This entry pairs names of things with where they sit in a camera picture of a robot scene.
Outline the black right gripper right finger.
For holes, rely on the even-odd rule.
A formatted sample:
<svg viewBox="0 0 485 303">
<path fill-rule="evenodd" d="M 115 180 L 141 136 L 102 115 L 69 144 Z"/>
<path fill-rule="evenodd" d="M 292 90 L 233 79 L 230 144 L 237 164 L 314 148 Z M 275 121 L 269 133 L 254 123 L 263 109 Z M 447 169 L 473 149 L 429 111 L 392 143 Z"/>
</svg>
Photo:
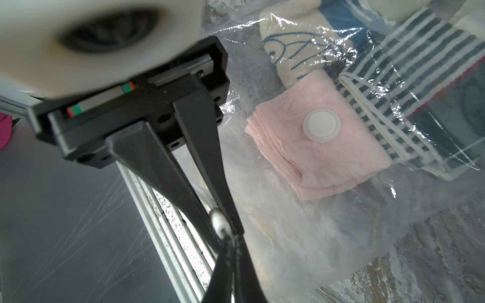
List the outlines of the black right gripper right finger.
<svg viewBox="0 0 485 303">
<path fill-rule="evenodd" d="M 235 238 L 235 302 L 267 303 L 243 236 Z"/>
</svg>

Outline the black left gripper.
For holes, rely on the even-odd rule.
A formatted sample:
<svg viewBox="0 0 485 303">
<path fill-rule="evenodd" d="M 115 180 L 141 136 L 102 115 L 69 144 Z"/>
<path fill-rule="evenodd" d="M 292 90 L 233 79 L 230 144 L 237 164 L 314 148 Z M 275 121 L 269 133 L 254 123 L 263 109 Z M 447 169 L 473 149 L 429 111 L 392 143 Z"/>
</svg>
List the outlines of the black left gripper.
<svg viewBox="0 0 485 303">
<path fill-rule="evenodd" d="M 113 156 L 179 208 L 220 252 L 208 212 L 171 151 L 186 141 L 232 233 L 243 235 L 217 129 L 230 84 L 227 62 L 221 41 L 209 36 L 165 65 L 103 90 L 44 101 L 28 117 L 37 139 L 56 146 L 65 160 L 101 169 Z"/>
</svg>

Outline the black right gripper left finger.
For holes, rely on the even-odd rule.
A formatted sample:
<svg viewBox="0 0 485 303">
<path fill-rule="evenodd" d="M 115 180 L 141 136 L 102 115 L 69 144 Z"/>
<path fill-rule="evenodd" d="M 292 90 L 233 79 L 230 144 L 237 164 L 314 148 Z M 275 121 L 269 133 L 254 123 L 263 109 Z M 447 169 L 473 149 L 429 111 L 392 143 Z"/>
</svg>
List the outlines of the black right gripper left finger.
<svg viewBox="0 0 485 303">
<path fill-rule="evenodd" d="M 234 278 L 234 245 L 230 236 L 223 239 L 222 251 L 219 254 L 208 289 L 202 303 L 231 302 L 232 283 Z"/>
</svg>

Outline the pink towel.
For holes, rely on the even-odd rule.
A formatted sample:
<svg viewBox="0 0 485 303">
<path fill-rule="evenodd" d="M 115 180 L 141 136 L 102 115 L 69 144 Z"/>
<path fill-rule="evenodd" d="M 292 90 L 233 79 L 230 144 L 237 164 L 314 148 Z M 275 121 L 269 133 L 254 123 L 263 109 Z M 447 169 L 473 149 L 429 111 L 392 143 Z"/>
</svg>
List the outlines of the pink towel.
<svg viewBox="0 0 485 303">
<path fill-rule="evenodd" d="M 305 117 L 317 109 L 329 109 L 341 119 L 341 132 L 329 143 L 316 143 L 304 134 Z M 247 122 L 247 134 L 302 201 L 343 193 L 392 164 L 322 69 L 257 105 Z"/>
</svg>

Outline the cream and teal towel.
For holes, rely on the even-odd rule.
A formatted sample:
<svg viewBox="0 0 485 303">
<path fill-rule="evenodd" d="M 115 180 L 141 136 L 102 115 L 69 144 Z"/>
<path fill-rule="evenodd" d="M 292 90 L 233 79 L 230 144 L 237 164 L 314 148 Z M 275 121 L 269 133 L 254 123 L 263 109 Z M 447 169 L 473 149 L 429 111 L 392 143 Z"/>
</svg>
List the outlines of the cream and teal towel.
<svg viewBox="0 0 485 303">
<path fill-rule="evenodd" d="M 283 1 L 262 10 L 263 48 L 284 87 L 352 62 L 373 37 L 361 11 L 357 1 Z"/>
</svg>

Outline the clear plastic vacuum bag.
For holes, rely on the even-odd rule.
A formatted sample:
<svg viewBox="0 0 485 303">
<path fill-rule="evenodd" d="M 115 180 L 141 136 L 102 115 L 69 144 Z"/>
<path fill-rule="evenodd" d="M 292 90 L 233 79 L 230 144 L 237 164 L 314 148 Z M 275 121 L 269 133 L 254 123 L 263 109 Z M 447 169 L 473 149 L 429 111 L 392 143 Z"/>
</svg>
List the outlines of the clear plastic vacuum bag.
<svg viewBox="0 0 485 303">
<path fill-rule="evenodd" d="M 275 302 L 484 301 L 484 2 L 209 1 Z"/>
</svg>

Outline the green striped towel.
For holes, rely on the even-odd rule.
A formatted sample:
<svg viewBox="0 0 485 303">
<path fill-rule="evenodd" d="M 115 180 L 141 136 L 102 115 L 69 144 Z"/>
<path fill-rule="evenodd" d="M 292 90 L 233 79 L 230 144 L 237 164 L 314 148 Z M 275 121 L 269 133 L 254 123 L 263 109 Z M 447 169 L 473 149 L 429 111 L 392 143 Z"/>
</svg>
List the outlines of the green striped towel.
<svg viewBox="0 0 485 303">
<path fill-rule="evenodd" d="M 484 34 L 425 5 L 396 16 L 338 77 L 394 164 L 452 181 L 484 170 Z"/>
</svg>

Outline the white round bag valve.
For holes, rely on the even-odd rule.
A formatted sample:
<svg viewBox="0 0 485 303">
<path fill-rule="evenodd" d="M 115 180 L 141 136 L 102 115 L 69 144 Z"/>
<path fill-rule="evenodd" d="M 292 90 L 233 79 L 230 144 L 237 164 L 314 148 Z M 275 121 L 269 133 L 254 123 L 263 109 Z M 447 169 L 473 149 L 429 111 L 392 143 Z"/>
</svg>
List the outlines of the white round bag valve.
<svg viewBox="0 0 485 303">
<path fill-rule="evenodd" d="M 308 139 L 316 143 L 329 143 L 341 132 L 341 119 L 329 109 L 317 109 L 304 119 L 303 130 Z"/>
</svg>

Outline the aluminium front rail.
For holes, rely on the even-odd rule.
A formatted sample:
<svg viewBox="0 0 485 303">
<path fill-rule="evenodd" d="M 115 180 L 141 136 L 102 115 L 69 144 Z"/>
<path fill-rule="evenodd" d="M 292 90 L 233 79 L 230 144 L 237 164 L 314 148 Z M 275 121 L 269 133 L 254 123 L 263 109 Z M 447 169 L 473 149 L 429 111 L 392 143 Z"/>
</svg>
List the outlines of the aluminium front rail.
<svg viewBox="0 0 485 303">
<path fill-rule="evenodd" d="M 127 168 L 66 162 L 26 107 L 1 150 L 2 302 L 198 302 L 214 259 L 182 214 Z"/>
</svg>

